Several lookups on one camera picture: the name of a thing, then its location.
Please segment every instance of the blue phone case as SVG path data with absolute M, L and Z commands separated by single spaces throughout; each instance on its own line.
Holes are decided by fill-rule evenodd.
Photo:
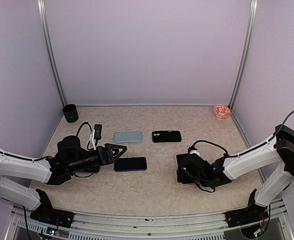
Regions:
M 142 131 L 118 131 L 113 135 L 115 144 L 141 143 L 142 139 Z

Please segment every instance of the red patterned bowl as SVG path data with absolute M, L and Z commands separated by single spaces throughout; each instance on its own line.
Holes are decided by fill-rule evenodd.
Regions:
M 231 114 L 230 108 L 224 105 L 215 105 L 213 107 L 213 112 L 216 114 L 218 119 L 226 119 Z

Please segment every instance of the wall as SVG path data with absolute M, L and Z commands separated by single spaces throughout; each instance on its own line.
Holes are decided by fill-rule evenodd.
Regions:
M 249 0 L 46 1 L 77 105 L 228 104 L 249 11 Z
M 37 2 L 0 0 L 0 148 L 40 157 L 61 115 Z M 0 239 L 11 209 L 0 199 Z
M 261 0 L 234 113 L 250 143 L 274 132 L 294 109 L 294 1 Z M 287 121 L 294 129 L 294 115 Z M 274 166 L 265 168 L 267 175 Z M 284 192 L 294 225 L 294 182 Z

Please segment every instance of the black cup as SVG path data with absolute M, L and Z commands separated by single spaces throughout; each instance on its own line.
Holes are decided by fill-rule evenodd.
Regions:
M 62 109 L 62 112 L 68 123 L 74 123 L 78 120 L 78 112 L 75 104 L 69 104 Z

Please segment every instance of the beige tabletop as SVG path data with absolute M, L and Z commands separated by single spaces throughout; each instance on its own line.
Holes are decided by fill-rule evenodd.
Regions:
M 250 193 L 260 184 L 257 171 L 232 183 L 217 187 L 215 193 L 200 191 L 194 184 L 177 182 L 176 154 L 186 153 L 196 140 L 208 140 L 224 146 L 230 154 L 245 149 L 231 118 L 219 120 L 211 107 L 135 106 L 81 107 L 79 120 L 67 123 L 62 119 L 46 149 L 54 156 L 56 144 L 65 136 L 75 135 L 82 122 L 102 124 L 99 145 L 113 143 L 113 134 L 120 131 L 142 131 L 143 142 L 124 144 L 123 157 L 146 157 L 148 169 L 136 172 L 115 172 L 112 165 L 102 166 L 98 174 L 76 178 L 60 186 L 33 181 L 32 188 L 45 191 L 52 205 L 72 211 L 128 216 L 171 216 L 225 211 L 247 205 Z M 182 141 L 153 143 L 152 131 L 179 130 Z M 86 148 L 89 129 L 80 135 Z M 223 152 L 214 146 L 197 144 L 201 157 L 210 163 Z

